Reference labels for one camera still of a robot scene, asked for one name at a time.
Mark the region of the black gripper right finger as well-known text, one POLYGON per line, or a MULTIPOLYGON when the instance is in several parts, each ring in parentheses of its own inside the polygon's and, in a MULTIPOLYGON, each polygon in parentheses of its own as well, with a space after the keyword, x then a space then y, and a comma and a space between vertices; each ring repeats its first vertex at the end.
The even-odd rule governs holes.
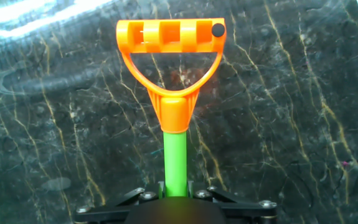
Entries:
POLYGON ((203 200, 215 223, 277 224, 277 204, 270 200, 249 202, 233 193, 202 182, 187 183, 188 196, 203 200))

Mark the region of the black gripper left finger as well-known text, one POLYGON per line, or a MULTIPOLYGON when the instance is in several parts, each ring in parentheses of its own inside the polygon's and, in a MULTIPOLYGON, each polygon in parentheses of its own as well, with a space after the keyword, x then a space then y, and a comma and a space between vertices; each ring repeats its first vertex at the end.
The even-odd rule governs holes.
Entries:
POLYGON ((165 196, 164 181, 147 187, 138 187, 100 207, 78 207, 74 223, 123 223, 129 212, 138 205, 158 200, 165 196))

